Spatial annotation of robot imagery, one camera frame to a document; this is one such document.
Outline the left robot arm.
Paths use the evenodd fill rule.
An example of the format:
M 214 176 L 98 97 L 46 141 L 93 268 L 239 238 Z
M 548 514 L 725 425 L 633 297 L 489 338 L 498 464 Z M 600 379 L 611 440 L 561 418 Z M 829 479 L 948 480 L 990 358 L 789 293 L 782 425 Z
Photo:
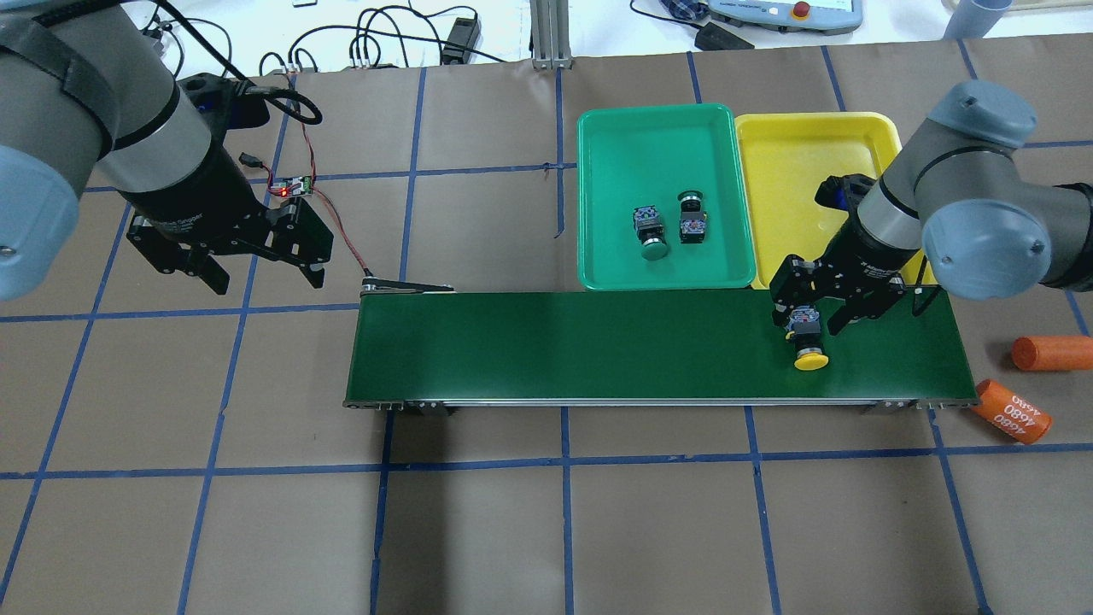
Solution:
M 126 238 L 157 272 L 223 295 L 218 258 L 256 255 L 324 287 L 332 232 L 304 198 L 263 205 L 223 145 L 271 108 L 319 125 L 312 100 L 257 85 L 219 52 L 226 76 L 177 80 L 120 1 L 4 1 L 1 36 L 4 301 L 47 277 L 93 172 L 132 206 Z

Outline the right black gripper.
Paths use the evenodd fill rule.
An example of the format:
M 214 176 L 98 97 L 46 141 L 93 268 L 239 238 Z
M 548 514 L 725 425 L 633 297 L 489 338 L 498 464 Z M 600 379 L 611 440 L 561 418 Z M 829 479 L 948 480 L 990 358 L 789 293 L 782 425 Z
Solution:
M 903 299 L 901 271 L 917 249 L 894 249 L 850 226 L 837 232 L 814 261 L 786 256 L 769 280 L 772 320 L 781 330 L 820 330 L 816 301 L 843 301 L 827 321 L 836 336 L 860 319 L 878 319 Z

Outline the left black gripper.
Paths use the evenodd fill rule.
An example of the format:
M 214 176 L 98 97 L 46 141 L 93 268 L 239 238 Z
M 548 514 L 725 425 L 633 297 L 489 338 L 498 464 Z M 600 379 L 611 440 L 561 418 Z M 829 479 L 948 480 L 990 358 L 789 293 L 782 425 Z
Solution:
M 306 198 L 266 209 L 226 150 L 210 150 L 192 173 L 161 190 L 128 191 L 134 217 L 126 238 L 158 273 L 200 279 L 215 295 L 230 273 L 211 255 L 260 255 L 286 262 L 324 288 L 333 233 Z

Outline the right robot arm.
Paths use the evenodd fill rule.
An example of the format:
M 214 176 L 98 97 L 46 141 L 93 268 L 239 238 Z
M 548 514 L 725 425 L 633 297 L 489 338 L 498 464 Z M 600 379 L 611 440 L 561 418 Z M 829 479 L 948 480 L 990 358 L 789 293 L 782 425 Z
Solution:
M 940 287 L 964 299 L 1011 297 L 1041 284 L 1092 284 L 1090 186 L 1027 184 L 1014 163 L 1037 125 L 1035 110 L 987 80 L 954 85 L 877 179 L 831 176 L 816 205 L 847 218 L 814 261 L 788 255 L 769 283 L 772 320 L 792 335 L 816 332 L 800 314 L 842 301 L 825 327 L 836 335 L 877 319 L 906 295 L 901 275 L 922 253 Z

